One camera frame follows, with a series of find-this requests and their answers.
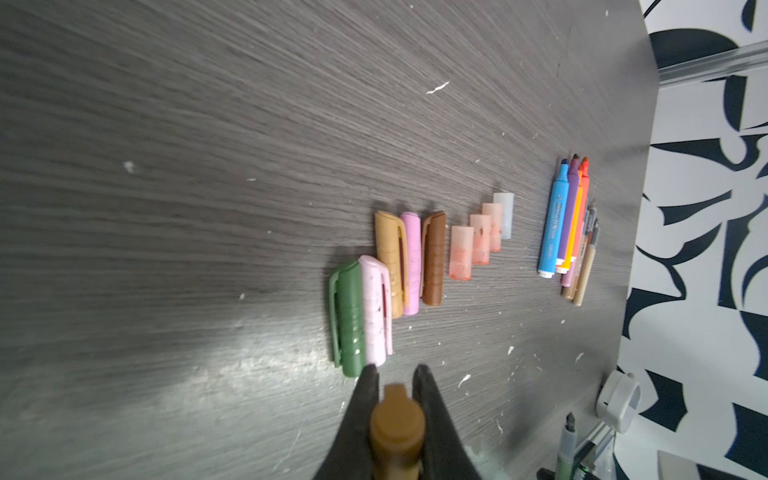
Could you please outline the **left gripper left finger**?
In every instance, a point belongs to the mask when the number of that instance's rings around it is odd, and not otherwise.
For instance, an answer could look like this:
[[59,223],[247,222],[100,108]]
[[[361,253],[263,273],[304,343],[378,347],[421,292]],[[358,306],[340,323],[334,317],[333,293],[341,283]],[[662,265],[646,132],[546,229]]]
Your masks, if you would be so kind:
[[370,418],[379,403],[379,374],[367,365],[358,378],[346,412],[315,480],[373,478],[374,460],[369,433]]

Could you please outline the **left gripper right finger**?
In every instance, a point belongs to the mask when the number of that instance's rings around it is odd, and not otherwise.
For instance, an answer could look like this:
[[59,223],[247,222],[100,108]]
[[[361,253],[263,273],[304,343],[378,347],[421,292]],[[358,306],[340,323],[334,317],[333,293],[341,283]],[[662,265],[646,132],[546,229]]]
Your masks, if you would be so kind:
[[421,479],[480,479],[427,365],[417,366],[412,387],[413,398],[425,417]]

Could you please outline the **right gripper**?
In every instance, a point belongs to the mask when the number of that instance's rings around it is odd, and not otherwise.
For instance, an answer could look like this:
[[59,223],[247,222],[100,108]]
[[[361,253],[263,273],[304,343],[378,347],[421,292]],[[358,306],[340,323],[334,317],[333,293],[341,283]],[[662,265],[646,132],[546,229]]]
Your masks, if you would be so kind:
[[[657,452],[656,473],[650,479],[723,480],[724,471],[697,463],[665,451]],[[587,442],[578,452],[569,479],[629,479],[629,474],[616,459],[612,446],[598,450],[594,442]]]

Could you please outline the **light pink pen cap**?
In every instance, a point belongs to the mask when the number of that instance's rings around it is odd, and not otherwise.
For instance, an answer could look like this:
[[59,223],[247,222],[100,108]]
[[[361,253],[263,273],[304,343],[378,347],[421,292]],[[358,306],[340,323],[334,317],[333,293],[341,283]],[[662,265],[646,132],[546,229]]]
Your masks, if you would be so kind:
[[360,256],[358,262],[362,275],[366,362],[380,367],[394,353],[389,269],[369,255]]

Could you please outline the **tan cap beige pen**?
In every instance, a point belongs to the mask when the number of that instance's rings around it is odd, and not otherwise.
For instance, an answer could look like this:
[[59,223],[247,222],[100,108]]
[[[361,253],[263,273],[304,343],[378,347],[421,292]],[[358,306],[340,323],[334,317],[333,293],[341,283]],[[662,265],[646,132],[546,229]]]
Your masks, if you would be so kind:
[[578,243],[574,245],[574,253],[576,256],[572,260],[571,268],[561,279],[561,296],[567,300],[573,300],[575,297],[577,283],[582,268],[583,257],[586,252],[587,244],[594,229],[596,221],[596,207],[594,203],[590,203],[587,206],[585,216],[583,217],[583,228]]

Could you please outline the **orange marker pen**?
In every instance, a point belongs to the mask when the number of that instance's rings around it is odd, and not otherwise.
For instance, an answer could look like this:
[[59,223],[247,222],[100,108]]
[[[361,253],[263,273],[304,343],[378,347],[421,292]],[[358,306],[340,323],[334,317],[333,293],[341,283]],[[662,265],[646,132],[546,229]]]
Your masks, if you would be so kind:
[[577,191],[576,203],[574,205],[571,225],[570,225],[565,260],[560,266],[557,267],[557,272],[561,274],[566,274],[570,270],[571,263],[573,262],[572,256],[573,256],[574,244],[577,236],[577,227],[578,227],[579,218],[580,218],[583,190],[584,190],[583,182],[580,182],[580,185]]

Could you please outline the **clear red pen cap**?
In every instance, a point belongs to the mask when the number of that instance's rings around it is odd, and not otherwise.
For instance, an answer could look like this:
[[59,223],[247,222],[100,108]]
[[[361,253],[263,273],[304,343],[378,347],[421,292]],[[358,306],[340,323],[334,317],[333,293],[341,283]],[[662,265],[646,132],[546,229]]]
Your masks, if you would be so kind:
[[473,235],[471,226],[451,227],[449,276],[453,280],[471,280]]

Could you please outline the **green cap beige pen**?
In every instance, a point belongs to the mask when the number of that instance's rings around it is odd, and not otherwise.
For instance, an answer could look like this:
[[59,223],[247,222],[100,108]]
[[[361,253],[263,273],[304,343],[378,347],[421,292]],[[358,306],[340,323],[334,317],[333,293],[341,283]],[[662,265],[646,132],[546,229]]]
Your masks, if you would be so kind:
[[590,237],[584,258],[583,258],[582,268],[580,271],[580,276],[579,276],[576,292],[573,299],[573,304],[576,307],[580,307],[584,300],[586,288],[588,285],[588,281],[590,278],[591,270],[592,270],[594,259],[597,252],[597,242],[599,238],[599,232],[600,232],[600,226],[599,226],[599,223],[596,222],[593,228],[592,235]]

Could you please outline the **clear orange pen cap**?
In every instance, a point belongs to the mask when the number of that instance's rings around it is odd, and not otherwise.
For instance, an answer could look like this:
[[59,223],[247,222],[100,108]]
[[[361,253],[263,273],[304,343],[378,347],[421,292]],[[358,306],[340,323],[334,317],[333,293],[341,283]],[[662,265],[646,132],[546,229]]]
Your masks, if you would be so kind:
[[491,216],[471,214],[469,225],[473,229],[472,264],[490,263]]

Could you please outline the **blue marker pen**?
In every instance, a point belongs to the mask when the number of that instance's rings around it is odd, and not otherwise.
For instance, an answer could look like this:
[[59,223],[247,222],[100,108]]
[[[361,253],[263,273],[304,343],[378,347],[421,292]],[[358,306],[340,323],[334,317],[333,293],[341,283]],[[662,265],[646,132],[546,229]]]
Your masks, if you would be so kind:
[[562,224],[570,188],[568,180],[569,168],[569,161],[563,159],[559,165],[557,177],[552,184],[538,264],[538,274],[542,278],[552,278],[555,274]]

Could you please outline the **clear pink pen cap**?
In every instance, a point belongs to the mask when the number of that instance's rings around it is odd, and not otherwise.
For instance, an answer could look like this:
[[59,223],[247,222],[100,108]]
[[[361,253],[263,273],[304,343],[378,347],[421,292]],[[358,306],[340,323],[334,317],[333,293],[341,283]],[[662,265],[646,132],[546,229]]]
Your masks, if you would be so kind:
[[490,251],[501,251],[504,207],[500,203],[483,203],[482,214],[490,217]]

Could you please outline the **purple marker pen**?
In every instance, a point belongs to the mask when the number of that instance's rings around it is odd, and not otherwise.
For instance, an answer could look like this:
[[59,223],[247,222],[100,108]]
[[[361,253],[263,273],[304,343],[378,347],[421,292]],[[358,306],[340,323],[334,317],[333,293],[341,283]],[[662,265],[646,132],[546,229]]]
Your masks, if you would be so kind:
[[571,159],[569,171],[567,175],[569,190],[568,190],[563,224],[562,224],[560,245],[559,245],[557,260],[556,260],[557,273],[566,272],[566,269],[565,269],[566,253],[567,253],[568,244],[569,244],[571,223],[573,219],[577,193],[580,186],[580,175],[581,175],[579,171],[580,165],[581,165],[581,159],[577,154],[575,154]]

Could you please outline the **pink-red marker pen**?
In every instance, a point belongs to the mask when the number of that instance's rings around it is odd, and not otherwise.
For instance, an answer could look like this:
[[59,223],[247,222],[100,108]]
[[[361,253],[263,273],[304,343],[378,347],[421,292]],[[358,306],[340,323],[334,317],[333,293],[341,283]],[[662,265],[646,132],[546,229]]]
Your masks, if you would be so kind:
[[587,199],[588,199],[588,193],[589,193],[589,187],[590,187],[589,166],[590,166],[589,159],[587,157],[584,157],[579,168],[579,170],[582,173],[580,182],[583,182],[584,190],[583,190],[583,197],[582,197],[582,203],[581,203],[580,218],[579,218],[579,223],[577,227],[577,236],[576,236],[576,241],[574,244],[574,250],[573,250],[573,256],[572,256],[572,260],[573,260],[573,262],[571,263],[572,269],[575,268],[577,259],[579,257],[581,238],[583,235],[582,231],[585,223],[584,217],[587,211]]

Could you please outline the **gold cap green pen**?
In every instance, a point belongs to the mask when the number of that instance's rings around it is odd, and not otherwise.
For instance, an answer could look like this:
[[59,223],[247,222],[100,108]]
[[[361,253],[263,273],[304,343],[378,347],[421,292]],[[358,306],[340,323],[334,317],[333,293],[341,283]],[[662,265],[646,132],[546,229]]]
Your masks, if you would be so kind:
[[558,457],[556,462],[555,480],[571,480],[575,462],[578,435],[575,416],[569,412],[561,432]]

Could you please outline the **brown cap pink pen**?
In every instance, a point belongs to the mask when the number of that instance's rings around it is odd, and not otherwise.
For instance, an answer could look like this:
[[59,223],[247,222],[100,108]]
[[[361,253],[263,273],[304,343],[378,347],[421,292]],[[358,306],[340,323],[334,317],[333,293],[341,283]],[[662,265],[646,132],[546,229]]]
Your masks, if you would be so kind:
[[575,243],[574,243],[574,250],[573,253],[575,256],[573,257],[571,261],[571,266],[566,274],[562,276],[561,279],[561,285],[563,287],[563,293],[566,297],[572,298],[573,297],[573,289],[576,282],[576,279],[578,277],[578,271],[580,268],[580,262],[583,257],[582,248],[586,246],[588,236],[593,228],[594,220],[595,220],[595,206],[594,203],[591,202],[586,209],[586,213],[584,214],[584,217],[582,218],[582,227],[580,231],[580,235],[577,237]]

